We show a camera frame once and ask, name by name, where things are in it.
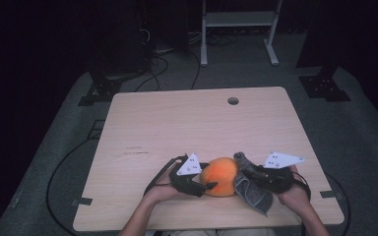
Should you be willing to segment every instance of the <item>floor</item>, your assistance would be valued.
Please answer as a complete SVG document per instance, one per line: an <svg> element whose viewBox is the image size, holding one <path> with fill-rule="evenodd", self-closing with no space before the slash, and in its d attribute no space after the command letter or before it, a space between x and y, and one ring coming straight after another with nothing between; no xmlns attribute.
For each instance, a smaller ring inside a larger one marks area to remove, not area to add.
<svg viewBox="0 0 378 236"><path fill-rule="evenodd" d="M209 46L208 67L199 67L200 46L193 45L193 54L171 52L153 59L153 74L162 72L157 81L150 79L141 86L152 77L146 73L125 82L120 92L285 88L322 167L334 177L329 177L329 181L346 221L329 226L330 232L343 235L348 228L347 235L378 235L378 112L357 79L341 68L334 80L350 101L328 102L308 97L298 77L315 75L320 68L295 68L305 36L276 35L274 47L280 60L276 67L266 53L264 34L230 37L227 39L233 43ZM85 73L71 88L0 220L0 236L117 234L80 233L72 228L76 200L82 194L97 146L97 139L87 136L90 131L93 135L100 132L103 122L98 120L105 119L109 109L109 102L78 106L91 85L91 77ZM277 228L276 232L278 236L300 235L300 228Z"/></svg>

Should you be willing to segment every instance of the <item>gray cloth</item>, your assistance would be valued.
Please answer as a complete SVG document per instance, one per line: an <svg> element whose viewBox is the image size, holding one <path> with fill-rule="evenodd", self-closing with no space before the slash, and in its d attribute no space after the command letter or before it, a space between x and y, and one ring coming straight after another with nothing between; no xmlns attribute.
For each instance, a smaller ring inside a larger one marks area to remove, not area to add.
<svg viewBox="0 0 378 236"><path fill-rule="evenodd" d="M234 155L237 162L237 175L234 179L235 192L248 205L257 209L260 213L267 216L267 212L273 203L273 194L259 188L253 180L247 176L254 176L257 174L255 165L245 157L243 152L238 152Z"/></svg>

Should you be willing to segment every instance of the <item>wooden table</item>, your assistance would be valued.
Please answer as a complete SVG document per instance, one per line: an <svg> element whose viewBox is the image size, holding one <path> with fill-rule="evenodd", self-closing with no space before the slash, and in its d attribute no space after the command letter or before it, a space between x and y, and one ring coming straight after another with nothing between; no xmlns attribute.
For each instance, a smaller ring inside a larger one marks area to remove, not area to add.
<svg viewBox="0 0 378 236"><path fill-rule="evenodd" d="M229 101L238 100L238 104ZM118 93L112 100L79 205L78 231L118 230L144 190L172 158L196 152L201 162L243 151L262 164L271 151L306 158L298 171L325 224L344 215L283 88L226 88ZM289 226L300 219L275 197L268 217L238 196L184 196L156 206L148 229Z"/></svg>

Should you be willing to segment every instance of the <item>black cable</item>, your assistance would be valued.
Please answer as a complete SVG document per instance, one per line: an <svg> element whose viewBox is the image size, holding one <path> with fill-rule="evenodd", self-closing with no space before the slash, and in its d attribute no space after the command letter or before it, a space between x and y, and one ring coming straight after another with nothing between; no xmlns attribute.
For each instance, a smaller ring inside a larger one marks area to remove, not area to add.
<svg viewBox="0 0 378 236"><path fill-rule="evenodd" d="M201 62L199 61L199 58L195 55L195 53L193 53L193 52L189 52L189 53L192 54L193 57L195 57L195 59L196 59L196 61L198 63L198 71L196 72L195 79L193 80L192 86L190 88L190 89L193 89L193 87L195 86L196 81L198 80L199 73L201 72Z"/></svg>
<svg viewBox="0 0 378 236"><path fill-rule="evenodd" d="M81 142L80 144L78 144L77 146L75 146L72 150L70 150L62 159L61 161L57 164L56 168L53 170L53 172L51 173L51 177L50 179L48 180L48 183L47 183L47 189L45 191L45 204L46 204L46 207L47 207L47 210L48 212L50 213L50 216L53 218L53 220L64 230L66 231L67 233L69 233L70 235L73 235L73 236L76 236L76 233L73 232L71 229L69 229L68 227L66 227L63 223L60 222L60 220L57 219L57 217L55 216L53 210L51 209L51 206L50 206L50 198L49 198L49 193L50 193L50 187L51 187L51 183L53 181L53 178L55 176L55 174L57 173L58 169L60 168L60 166L64 163L64 161L73 153L75 152L77 149L79 149L81 146L83 146L84 144L86 144L88 141L90 140L98 140L98 138L100 137L100 134L101 133L97 133L95 135L92 135L91 136L91 133L92 131L95 129L95 123L96 122L99 122L101 120L95 120L94 122L94 125L93 125L93 128L89 131L88 133L88 136L87 138Z"/></svg>
<svg viewBox="0 0 378 236"><path fill-rule="evenodd" d="M163 69L162 71L160 71L158 74L153 75L153 76L151 76L150 78L148 78L148 79L146 79L145 81L143 81L139 86L137 86L137 88L134 90L134 92L138 91L138 89L140 89L140 87L142 87L142 86L143 86L145 83L147 83L148 81L150 81L150 80L152 80L152 79L156 79L156 80L157 80L157 76L163 74L163 73L167 70L167 68L168 68L168 62L167 62L167 60L165 60L165 59L163 59L163 58L161 58L161 57L157 57L157 59L159 59L159 60L161 60L161 61L163 61L163 62L165 63L165 67L164 67L164 69Z"/></svg>
<svg viewBox="0 0 378 236"><path fill-rule="evenodd" d="M347 215L346 215L346 226L345 226L345 229L343 230L342 236L346 236L348 229L349 229L349 225L351 223L351 205L349 203L348 195L346 193L346 190L343 188L343 186L340 184L340 182L336 178L334 178L334 176L332 176L331 174L329 174L325 171L324 171L324 174L326 176L330 177L330 179L332 179L337 184L337 186L339 186L339 188L341 189L341 191L343 193L343 196L345 197Z"/></svg>

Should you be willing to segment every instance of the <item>hole in table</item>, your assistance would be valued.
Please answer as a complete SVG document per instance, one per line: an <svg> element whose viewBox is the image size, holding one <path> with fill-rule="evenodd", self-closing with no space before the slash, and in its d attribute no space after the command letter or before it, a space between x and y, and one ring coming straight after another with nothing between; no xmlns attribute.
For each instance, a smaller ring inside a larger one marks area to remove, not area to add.
<svg viewBox="0 0 378 236"><path fill-rule="evenodd" d="M231 104L231 105L236 105L236 104L238 104L238 102L240 102L238 100L238 98L233 97L233 96L228 99L228 103Z"/></svg>

